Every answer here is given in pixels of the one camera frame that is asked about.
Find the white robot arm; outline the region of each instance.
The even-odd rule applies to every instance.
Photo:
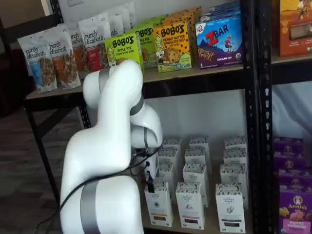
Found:
[[[141,95],[139,65],[124,61],[110,72],[86,77],[83,94],[98,107],[97,124],[70,139],[64,159],[61,202],[80,183],[125,170],[135,148],[159,147],[157,113]],[[128,176],[96,181],[78,189],[60,213],[64,234],[143,234],[136,182]]]

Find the light switch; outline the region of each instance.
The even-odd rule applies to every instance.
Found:
[[[83,3],[83,0],[67,0],[68,6],[75,6],[77,4]]]

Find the floor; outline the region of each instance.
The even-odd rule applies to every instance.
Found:
[[[37,124],[51,112],[35,113]],[[81,129],[76,110],[43,138],[58,186],[66,144]],[[23,109],[0,119],[0,234],[32,234],[56,208],[41,157]],[[45,233],[49,223],[36,234]],[[61,234],[56,218],[50,234]]]

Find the green box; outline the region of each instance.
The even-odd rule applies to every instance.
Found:
[[[157,56],[152,33],[153,25],[153,23],[136,25],[133,29],[126,31],[139,34],[145,68],[157,67]]]
[[[167,17],[168,15],[163,15],[163,16],[155,16],[153,18],[149,19],[144,19],[141,21],[140,24],[146,24],[146,23],[153,23],[155,25],[161,24],[161,22]]]
[[[131,59],[140,65],[144,73],[144,62],[138,33],[125,33],[118,37],[107,38],[104,45],[110,66],[116,66],[126,59]]]

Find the purple annie's box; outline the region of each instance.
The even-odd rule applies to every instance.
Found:
[[[279,170],[279,184],[312,187],[312,170]]]
[[[306,159],[304,154],[294,153],[274,153],[274,171],[278,172],[279,169],[302,169],[306,166]]]
[[[312,188],[292,189],[280,186],[279,234],[310,234]]]
[[[303,139],[274,137],[273,150],[278,152],[303,153]]]

